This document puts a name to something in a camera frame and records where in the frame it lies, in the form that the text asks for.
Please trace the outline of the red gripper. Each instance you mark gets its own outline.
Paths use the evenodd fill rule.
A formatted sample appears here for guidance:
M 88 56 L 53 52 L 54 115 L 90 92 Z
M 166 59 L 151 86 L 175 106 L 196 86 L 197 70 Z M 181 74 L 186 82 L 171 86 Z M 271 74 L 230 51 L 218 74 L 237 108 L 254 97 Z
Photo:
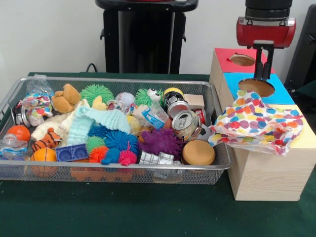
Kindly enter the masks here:
M 272 44 L 275 48 L 289 47 L 296 31 L 296 21 L 285 22 L 237 22 L 237 42 L 240 46 L 253 47 L 255 44 Z M 254 79 L 270 79 L 274 49 L 267 49 L 267 61 L 263 65 L 262 48 L 256 49 Z

